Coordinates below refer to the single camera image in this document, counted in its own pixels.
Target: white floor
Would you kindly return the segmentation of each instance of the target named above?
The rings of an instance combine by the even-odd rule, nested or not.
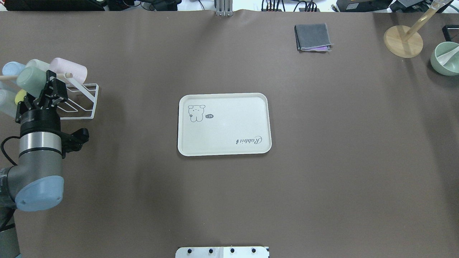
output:
[[[202,5],[206,10],[215,10],[213,0],[201,0]],[[314,1],[318,8],[320,9],[321,12],[324,11],[333,11],[331,8],[332,4],[336,4],[336,0],[315,0]],[[246,9],[246,10],[253,10],[253,11],[260,11],[261,10],[261,0],[233,0],[233,10],[241,10],[241,9]],[[298,2],[292,1],[292,0],[284,0],[285,3],[285,10],[286,11],[293,11],[293,8],[295,8],[295,5]],[[459,8],[459,0],[455,0],[452,5],[455,7]],[[201,5],[199,4],[198,0],[182,0],[182,3],[178,5],[179,11],[198,11],[202,10]],[[128,10],[132,9],[142,9],[140,6],[138,7],[131,7]],[[0,11],[6,11],[6,8],[3,5],[0,5]],[[378,12],[391,12],[391,10],[388,8],[387,10],[382,10]],[[455,9],[448,7],[443,13],[458,13]]]

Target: wooden stand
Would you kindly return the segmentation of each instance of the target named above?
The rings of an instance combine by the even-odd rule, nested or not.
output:
[[[432,6],[425,14],[410,28],[403,25],[390,27],[384,33],[384,44],[395,55],[412,58],[421,53],[423,42],[421,35],[417,32],[438,10],[438,6]]]

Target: silver metal ring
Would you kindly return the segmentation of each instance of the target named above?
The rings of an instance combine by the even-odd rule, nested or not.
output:
[[[19,153],[34,148],[51,148],[62,151],[61,138],[49,132],[33,132],[21,137],[19,141]]]

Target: bear drawing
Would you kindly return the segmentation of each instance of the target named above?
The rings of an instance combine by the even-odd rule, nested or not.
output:
[[[188,106],[188,113],[192,122],[202,121],[202,115],[204,114],[205,105]]]

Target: white label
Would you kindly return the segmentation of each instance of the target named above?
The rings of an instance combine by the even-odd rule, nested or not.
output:
[[[356,9],[358,6],[358,3],[357,4],[350,4],[346,7],[346,10],[352,10],[352,9]]]

